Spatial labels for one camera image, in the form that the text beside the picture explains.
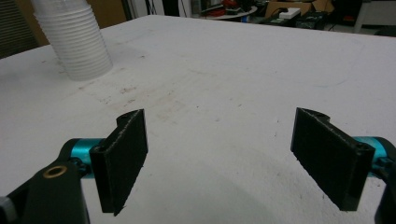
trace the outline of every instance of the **blue joint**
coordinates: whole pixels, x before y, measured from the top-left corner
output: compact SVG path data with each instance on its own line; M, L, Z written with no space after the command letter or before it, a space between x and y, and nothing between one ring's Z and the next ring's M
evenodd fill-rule
M91 148L97 146L104 138L81 138L73 146L70 158L77 157L85 165L89 166L90 173L83 176L83 178L94 178L92 171L92 163L90 157Z
M388 153L385 150L384 146L374 137L353 137L356 141L365 143L375 148L375 153L372 161L372 170L379 169L378 165L383 160L389 160ZM369 173L370 177L375 176L372 172Z

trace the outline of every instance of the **stack of plastic cups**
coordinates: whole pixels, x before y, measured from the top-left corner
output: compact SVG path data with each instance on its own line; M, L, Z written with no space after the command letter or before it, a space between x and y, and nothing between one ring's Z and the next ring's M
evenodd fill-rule
M86 0L31 0L35 17L74 80L107 73L113 64Z

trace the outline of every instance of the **slatted panel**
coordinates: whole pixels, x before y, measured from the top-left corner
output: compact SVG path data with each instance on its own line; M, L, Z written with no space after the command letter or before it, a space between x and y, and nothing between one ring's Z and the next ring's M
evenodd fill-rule
M37 47L15 1L0 0L0 59Z

